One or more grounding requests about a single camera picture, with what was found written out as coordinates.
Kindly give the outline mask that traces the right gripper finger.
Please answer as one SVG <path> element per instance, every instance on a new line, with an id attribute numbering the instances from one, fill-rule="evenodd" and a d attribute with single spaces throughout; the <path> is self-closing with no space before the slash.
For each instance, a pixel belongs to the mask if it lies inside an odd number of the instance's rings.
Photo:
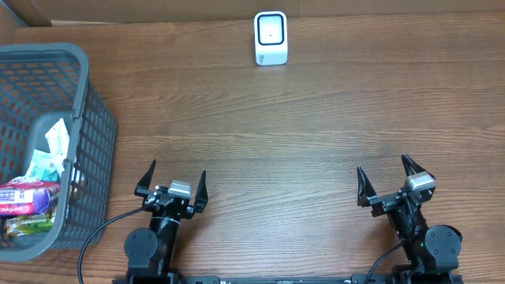
<path id="1" fill-rule="evenodd" d="M 371 205 L 371 200 L 377 198 L 377 195 L 361 166 L 357 167 L 357 182 L 357 205 L 368 207 Z"/>
<path id="2" fill-rule="evenodd" d="M 434 178 L 434 176 L 429 173 L 426 169 L 416 163 L 407 153 L 402 153 L 401 156 L 402 165 L 404 171 L 406 172 L 406 176 L 408 178 L 419 178 L 419 177 L 430 177 Z"/>

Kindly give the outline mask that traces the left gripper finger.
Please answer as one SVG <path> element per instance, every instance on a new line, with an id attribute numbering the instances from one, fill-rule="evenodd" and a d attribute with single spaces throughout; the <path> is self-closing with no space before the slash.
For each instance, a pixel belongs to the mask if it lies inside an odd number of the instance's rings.
<path id="1" fill-rule="evenodd" d="M 148 171 L 144 174 L 144 176 L 137 182 L 136 189 L 137 190 L 149 190 L 149 186 L 152 181 L 153 174 L 155 172 L 156 160 L 154 159 L 149 166 Z"/>
<path id="2" fill-rule="evenodd" d="M 196 190 L 194 199 L 194 209 L 196 213 L 202 213 L 208 204 L 208 191 L 206 186 L 206 171 L 204 170 L 200 176 L 199 185 Z"/>

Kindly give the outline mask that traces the white conditioner tube gold cap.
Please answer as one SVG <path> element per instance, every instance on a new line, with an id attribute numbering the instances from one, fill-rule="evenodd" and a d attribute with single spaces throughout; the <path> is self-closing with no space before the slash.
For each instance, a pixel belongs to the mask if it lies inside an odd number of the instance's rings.
<path id="1" fill-rule="evenodd" d="M 69 133 L 63 118 L 60 118 L 45 134 L 49 149 L 51 162 L 55 166 L 59 176 L 62 176 L 64 161 L 68 155 Z"/>

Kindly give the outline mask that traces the mint green wipes packet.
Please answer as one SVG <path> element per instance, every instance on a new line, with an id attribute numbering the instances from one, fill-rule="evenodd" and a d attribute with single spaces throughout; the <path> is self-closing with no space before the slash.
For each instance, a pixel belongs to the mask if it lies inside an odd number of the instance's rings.
<path id="1" fill-rule="evenodd" d="M 60 175 L 50 153 L 35 149 L 25 176 L 41 181 L 59 181 Z"/>

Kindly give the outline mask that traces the green yellow snack packet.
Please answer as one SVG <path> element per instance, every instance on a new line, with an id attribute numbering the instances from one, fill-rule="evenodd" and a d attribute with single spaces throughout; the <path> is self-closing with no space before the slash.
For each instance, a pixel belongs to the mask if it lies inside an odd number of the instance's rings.
<path id="1" fill-rule="evenodd" d="M 9 236 L 19 237 L 37 233 L 46 233 L 54 225 L 56 211 L 49 210 L 40 215 L 22 215 L 6 221 Z"/>

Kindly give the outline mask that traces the purple Carefree pad pack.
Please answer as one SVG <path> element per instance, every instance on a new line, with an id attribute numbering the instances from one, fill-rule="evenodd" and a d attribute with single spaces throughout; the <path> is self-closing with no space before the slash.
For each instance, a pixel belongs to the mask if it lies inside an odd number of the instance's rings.
<path id="1" fill-rule="evenodd" d="M 60 183 L 36 177 L 16 177 L 1 185 L 1 216 L 39 215 L 57 202 Z"/>

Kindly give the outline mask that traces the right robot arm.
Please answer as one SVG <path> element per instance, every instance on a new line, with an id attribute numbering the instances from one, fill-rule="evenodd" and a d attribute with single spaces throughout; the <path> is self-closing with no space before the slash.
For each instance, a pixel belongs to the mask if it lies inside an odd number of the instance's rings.
<path id="1" fill-rule="evenodd" d="M 436 178 L 406 153 L 402 154 L 406 172 L 404 185 L 386 196 L 378 196 L 361 166 L 357 167 L 357 205 L 370 207 L 373 217 L 386 215 L 399 243 L 385 252 L 368 270 L 362 283 L 461 283 L 454 275 L 462 249 L 462 233 L 448 225 L 429 226 L 421 212 L 431 200 Z M 388 275 L 375 275 L 377 267 L 403 249 L 408 263 L 392 268 Z"/>

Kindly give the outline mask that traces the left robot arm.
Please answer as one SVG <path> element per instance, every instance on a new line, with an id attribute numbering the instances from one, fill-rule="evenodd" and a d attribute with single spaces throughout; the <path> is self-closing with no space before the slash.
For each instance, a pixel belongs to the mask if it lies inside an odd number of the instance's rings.
<path id="1" fill-rule="evenodd" d="M 171 266 L 178 230 L 184 219 L 203 212 L 208 203 L 205 172 L 194 199 L 191 185 L 183 181 L 173 180 L 168 186 L 157 185 L 150 190 L 155 164 L 151 163 L 134 190 L 143 199 L 142 210 L 151 213 L 151 219 L 149 226 L 132 231 L 125 239 L 127 283 L 183 283 L 181 274 Z"/>

